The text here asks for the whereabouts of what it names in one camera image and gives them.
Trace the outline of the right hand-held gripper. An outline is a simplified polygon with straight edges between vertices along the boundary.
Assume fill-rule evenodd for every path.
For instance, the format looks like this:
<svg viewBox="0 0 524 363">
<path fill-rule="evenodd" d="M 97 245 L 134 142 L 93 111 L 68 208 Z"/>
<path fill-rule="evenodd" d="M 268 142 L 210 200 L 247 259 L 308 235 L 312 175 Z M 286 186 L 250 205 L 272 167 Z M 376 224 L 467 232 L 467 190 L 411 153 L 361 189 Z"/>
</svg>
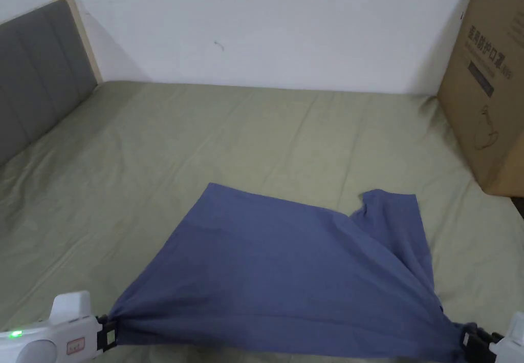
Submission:
<svg viewBox="0 0 524 363">
<path fill-rule="evenodd" d="M 506 336 L 489 333 L 475 323 L 465 324 L 461 332 L 464 358 L 495 358 L 495 362 L 523 362 L 523 312 L 516 312 Z"/>
</svg>

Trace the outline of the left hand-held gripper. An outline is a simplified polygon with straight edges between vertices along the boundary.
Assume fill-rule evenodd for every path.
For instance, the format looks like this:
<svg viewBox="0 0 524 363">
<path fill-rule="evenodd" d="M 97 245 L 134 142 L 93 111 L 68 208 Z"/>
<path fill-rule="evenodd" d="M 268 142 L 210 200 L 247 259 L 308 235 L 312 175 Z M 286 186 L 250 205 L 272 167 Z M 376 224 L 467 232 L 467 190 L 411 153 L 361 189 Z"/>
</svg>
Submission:
<svg viewBox="0 0 524 363">
<path fill-rule="evenodd" d="M 117 337 L 118 321 L 95 316 L 88 291 L 60 294 L 46 320 L 1 333 L 1 362 L 87 362 Z"/>
</svg>

